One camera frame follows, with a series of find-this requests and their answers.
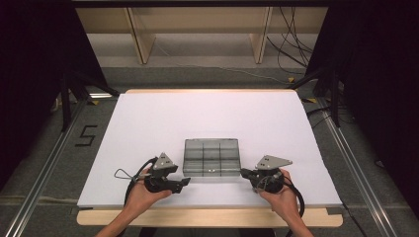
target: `gray carpet floor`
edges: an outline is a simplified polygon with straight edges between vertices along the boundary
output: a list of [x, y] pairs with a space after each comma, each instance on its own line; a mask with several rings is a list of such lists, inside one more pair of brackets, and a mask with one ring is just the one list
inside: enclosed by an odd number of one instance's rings
[[[120, 92], [132, 88], [285, 88], [288, 78], [291, 77], [289, 73], [273, 68], [240, 69], [245, 72], [202, 67], [103, 68], [103, 70], [109, 85]], [[298, 95], [301, 98], [312, 98], [311, 90], [314, 84], [315, 82], [309, 82], [299, 88]], [[95, 88], [89, 88], [89, 90], [98, 91]], [[23, 236], [93, 236], [99, 231], [100, 226], [77, 224], [76, 202], [82, 192], [116, 103], [117, 99], [102, 99], [97, 105], [88, 105], [83, 109]], [[318, 108], [316, 103], [304, 103], [303, 105], [307, 111]], [[35, 182], [60, 134], [61, 119], [60, 110], [51, 113], [37, 143], [34, 144], [32, 153], [22, 161], [6, 187], [1, 191], [0, 234], [6, 233], [8, 224]], [[418, 219], [406, 204], [385, 169], [375, 164], [377, 157], [374, 151], [359, 130], [356, 120], [352, 118], [344, 105], [340, 110], [340, 120], [342, 132], [399, 236], [419, 236]], [[310, 122], [314, 126], [313, 132], [324, 164], [342, 202], [348, 205], [351, 213], [360, 222], [368, 236], [381, 236], [322, 113], [312, 115]], [[97, 126], [89, 128], [85, 133], [94, 135], [95, 138], [91, 146], [76, 146], [76, 144], [86, 143], [86, 138], [80, 137], [85, 125]], [[362, 236], [349, 213], [343, 208], [342, 211], [344, 216], [342, 226], [311, 228], [311, 231], [315, 236]], [[277, 229], [277, 236], [285, 236], [287, 231], [287, 228]], [[138, 232], [138, 227], [131, 227], [125, 236], [137, 236]]]

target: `white tabletop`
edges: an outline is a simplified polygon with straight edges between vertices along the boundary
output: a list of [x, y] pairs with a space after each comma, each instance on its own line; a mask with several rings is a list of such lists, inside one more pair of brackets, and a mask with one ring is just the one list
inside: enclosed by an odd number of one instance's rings
[[[285, 167], [307, 207], [337, 206], [301, 101], [292, 90], [169, 90], [122, 94], [78, 201], [80, 207], [122, 207], [129, 180], [114, 178], [121, 168], [134, 175], [165, 152], [183, 177], [185, 140], [237, 138], [242, 168], [253, 169], [264, 155], [293, 161]], [[180, 194], [156, 207], [257, 207], [268, 204], [248, 180], [192, 179]]]

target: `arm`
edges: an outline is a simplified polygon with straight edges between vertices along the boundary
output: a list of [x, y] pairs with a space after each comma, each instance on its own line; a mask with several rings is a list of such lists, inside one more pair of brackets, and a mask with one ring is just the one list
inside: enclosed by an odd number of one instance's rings
[[[281, 170], [281, 172], [291, 179], [288, 171]], [[260, 191], [259, 195], [271, 205], [272, 211], [287, 223], [296, 237], [313, 236], [299, 216], [296, 195], [289, 187], [284, 186], [276, 194]]]
[[105, 226], [96, 236], [117, 236], [139, 215], [148, 210], [155, 202], [167, 198], [172, 194], [171, 191], [151, 193], [144, 185], [144, 181], [137, 182], [129, 193], [126, 205], [121, 213], [107, 226]]

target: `transparent gray container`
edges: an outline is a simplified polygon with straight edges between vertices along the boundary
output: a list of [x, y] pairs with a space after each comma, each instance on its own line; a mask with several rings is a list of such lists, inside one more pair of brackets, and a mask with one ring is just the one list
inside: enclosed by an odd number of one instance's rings
[[237, 139], [187, 139], [183, 172], [186, 177], [240, 176]]

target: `table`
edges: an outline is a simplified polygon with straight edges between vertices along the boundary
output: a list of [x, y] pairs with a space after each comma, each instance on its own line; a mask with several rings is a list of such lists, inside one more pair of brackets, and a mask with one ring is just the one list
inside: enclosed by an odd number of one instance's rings
[[[133, 90], [119, 98], [78, 205], [78, 222], [108, 224], [120, 211], [129, 174], [165, 152], [182, 176], [185, 139], [237, 138], [241, 167], [265, 154], [293, 160], [287, 169], [306, 203], [308, 226], [340, 226], [339, 199], [324, 167], [302, 104], [293, 90]], [[316, 177], [316, 182], [307, 177]], [[279, 227], [286, 224], [241, 177], [194, 179], [157, 202], [132, 225]]]

